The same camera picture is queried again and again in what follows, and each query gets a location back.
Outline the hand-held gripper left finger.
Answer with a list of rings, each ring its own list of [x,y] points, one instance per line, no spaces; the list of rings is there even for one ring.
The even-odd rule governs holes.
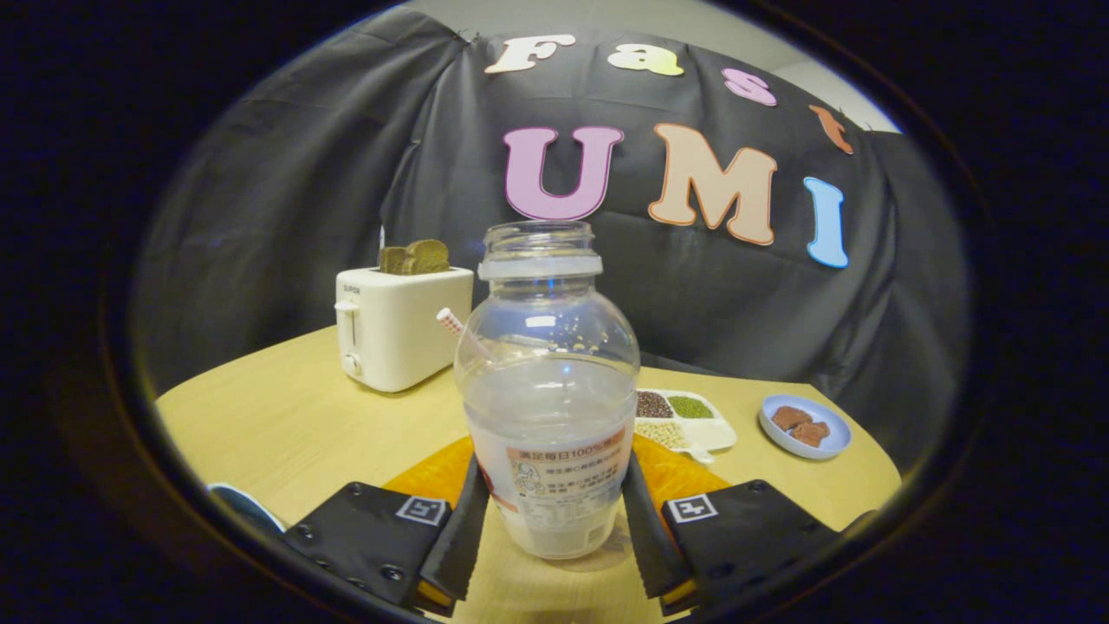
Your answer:
[[[393,607],[451,616],[467,599],[488,502],[482,467],[464,436],[385,485],[340,485],[282,541]]]

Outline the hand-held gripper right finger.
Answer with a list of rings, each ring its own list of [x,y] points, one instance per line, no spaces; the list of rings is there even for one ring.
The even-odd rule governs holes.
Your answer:
[[[645,595],[665,615],[760,599],[837,538],[764,479],[730,484],[645,436],[632,440],[623,505]]]

